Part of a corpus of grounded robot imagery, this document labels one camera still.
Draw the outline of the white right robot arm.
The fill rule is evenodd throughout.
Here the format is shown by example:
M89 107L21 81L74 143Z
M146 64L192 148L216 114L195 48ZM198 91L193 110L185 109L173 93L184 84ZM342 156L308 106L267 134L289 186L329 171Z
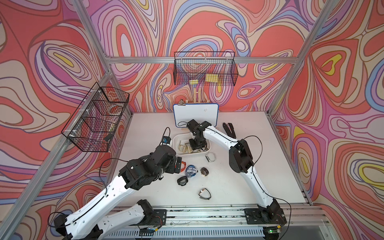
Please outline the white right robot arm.
M217 130L207 121L198 123L195 120L190 120L187 122L187 128L193 136L189 140L193 148L203 149L206 147L207 141L211 141L228 151L229 166L244 178L256 196L262 222L280 226L289 223L277 199L269 194L258 176L250 147L245 139L232 138Z

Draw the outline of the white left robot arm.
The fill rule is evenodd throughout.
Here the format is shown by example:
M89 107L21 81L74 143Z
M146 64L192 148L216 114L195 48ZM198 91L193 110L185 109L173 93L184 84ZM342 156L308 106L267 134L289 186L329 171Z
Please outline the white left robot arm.
M53 228L65 240L101 240L128 226L154 226L163 224L147 200L139 200L132 207L111 213L120 202L163 178L164 174L178 174L182 158L169 145L159 145L155 151L133 159L120 169L118 175L89 203L76 212L60 214Z

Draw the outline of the tan loop strap watch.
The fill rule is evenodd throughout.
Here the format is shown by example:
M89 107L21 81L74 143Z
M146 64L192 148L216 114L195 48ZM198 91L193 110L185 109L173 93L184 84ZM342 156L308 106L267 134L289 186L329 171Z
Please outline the tan loop strap watch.
M184 149L185 149L184 145L179 145L178 148L179 148L179 151L180 151L180 152L184 152Z

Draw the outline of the large beige square watch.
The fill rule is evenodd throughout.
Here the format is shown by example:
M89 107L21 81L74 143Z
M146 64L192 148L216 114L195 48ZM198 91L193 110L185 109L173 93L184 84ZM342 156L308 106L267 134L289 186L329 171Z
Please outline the large beige square watch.
M193 152L193 149L192 149L192 147L189 144L185 144L184 148L183 148L183 152L191 154Z

